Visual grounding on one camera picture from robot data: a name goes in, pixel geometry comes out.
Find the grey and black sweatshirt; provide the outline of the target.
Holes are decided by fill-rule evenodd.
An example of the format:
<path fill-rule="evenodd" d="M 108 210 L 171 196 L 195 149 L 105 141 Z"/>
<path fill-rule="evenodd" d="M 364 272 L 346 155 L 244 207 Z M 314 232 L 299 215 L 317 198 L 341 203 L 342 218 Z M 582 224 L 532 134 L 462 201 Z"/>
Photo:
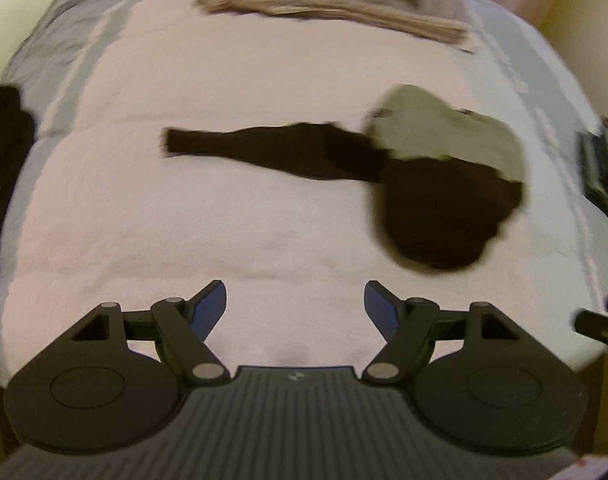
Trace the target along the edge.
<path fill-rule="evenodd" d="M 162 139 L 173 155 L 370 183 L 396 252 L 442 271 L 477 262 L 526 188 L 524 151 L 509 126 L 411 84 L 384 97 L 364 133 L 296 122 L 227 132 L 167 128 Z"/>

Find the pink and grey bedspread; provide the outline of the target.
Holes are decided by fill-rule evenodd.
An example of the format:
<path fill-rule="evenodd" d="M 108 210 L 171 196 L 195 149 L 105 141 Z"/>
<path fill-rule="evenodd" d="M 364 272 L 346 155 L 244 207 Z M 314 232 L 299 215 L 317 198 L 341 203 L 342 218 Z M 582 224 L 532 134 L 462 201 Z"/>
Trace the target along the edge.
<path fill-rule="evenodd" d="M 497 306 L 570 367 L 608 294 L 576 136 L 599 119 L 530 24 L 472 45 L 197 0 L 54 0 L 1 74 L 36 120 L 0 241 L 0 385 L 103 301 L 219 278 L 226 365 L 364 367 L 377 280 Z"/>

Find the black garment at bedside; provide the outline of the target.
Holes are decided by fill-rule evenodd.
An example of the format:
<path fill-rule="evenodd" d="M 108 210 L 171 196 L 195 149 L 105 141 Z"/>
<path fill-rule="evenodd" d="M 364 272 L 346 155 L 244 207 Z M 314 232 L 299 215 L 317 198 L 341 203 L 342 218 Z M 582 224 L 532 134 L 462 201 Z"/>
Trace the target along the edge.
<path fill-rule="evenodd" d="M 35 140 L 36 125 L 20 89 L 0 86 L 0 240 L 16 181 Z"/>

